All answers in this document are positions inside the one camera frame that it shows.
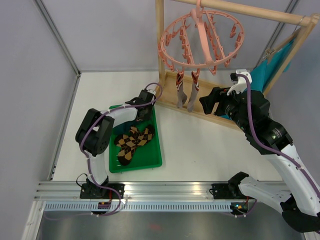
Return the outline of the grey sock red striped cuff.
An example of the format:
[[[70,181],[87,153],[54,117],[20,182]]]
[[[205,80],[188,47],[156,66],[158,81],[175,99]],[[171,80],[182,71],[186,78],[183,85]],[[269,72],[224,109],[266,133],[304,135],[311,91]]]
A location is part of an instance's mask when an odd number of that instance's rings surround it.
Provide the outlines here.
[[[187,101],[187,95],[184,93],[184,74],[178,72],[176,75],[176,89],[177,89],[177,108],[182,108],[185,102]]]

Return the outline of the pink hanger clip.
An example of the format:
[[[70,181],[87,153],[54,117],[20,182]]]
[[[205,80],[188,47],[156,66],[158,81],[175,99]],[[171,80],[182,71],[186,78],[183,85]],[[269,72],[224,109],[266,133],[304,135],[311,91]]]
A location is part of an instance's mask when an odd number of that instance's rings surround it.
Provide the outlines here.
[[[198,68],[196,71],[191,72],[192,78],[198,79],[200,75],[200,69]]]
[[[185,75],[185,70],[184,70],[184,68],[182,68],[182,69],[176,69],[176,71],[177,71],[177,76],[178,77],[180,77],[180,78],[183,78],[184,77],[184,75]]]

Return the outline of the pink round clip hanger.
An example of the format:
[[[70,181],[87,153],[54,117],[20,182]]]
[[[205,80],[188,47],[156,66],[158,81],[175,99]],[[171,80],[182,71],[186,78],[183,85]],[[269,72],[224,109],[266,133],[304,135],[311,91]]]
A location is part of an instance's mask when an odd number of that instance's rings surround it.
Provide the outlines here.
[[[229,37],[232,39],[236,37],[234,43],[234,50],[226,54],[221,43],[220,36],[217,33],[214,18],[215,16],[224,17],[233,21]],[[187,20],[192,19],[194,27],[198,31],[200,46],[204,56],[203,63],[195,63],[191,42],[189,41],[187,30],[191,26],[187,24]],[[181,48],[183,50],[182,57],[184,62],[174,59],[167,53],[167,47],[170,45],[172,39],[176,36],[181,41]],[[231,59],[235,59],[240,48],[243,45],[245,38],[245,30],[243,25],[234,16],[217,10],[205,10],[201,7],[201,1],[196,1],[195,8],[191,9],[190,13],[185,14],[175,21],[173,21],[163,32],[158,43],[158,56],[162,62],[173,72],[175,66],[182,68],[209,69],[215,75],[217,66],[223,64],[226,68],[229,66]]]

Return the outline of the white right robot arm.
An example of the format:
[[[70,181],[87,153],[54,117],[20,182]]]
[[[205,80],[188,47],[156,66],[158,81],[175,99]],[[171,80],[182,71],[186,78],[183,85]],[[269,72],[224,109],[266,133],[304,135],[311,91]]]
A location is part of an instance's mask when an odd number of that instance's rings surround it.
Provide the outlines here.
[[[258,182],[242,171],[228,180],[235,198],[256,199],[278,211],[285,222],[300,233],[320,230],[320,187],[303,167],[286,129],[269,117],[270,102],[257,90],[227,94],[214,87],[199,98],[206,115],[227,115],[245,134],[246,140],[277,170],[290,192]]]

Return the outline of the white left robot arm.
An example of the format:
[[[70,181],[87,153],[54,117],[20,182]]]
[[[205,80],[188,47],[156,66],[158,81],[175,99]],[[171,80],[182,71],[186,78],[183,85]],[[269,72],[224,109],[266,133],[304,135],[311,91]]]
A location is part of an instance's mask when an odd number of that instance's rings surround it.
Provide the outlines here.
[[[75,141],[87,158],[88,179],[93,183],[91,192],[97,198],[105,198],[109,192],[109,186],[104,183],[108,178],[102,166],[104,161],[96,161],[96,158],[109,146],[113,128],[132,121],[149,120],[157,100],[154,90],[143,89],[138,97],[118,107],[109,108],[104,113],[94,108],[87,111],[77,130]]]

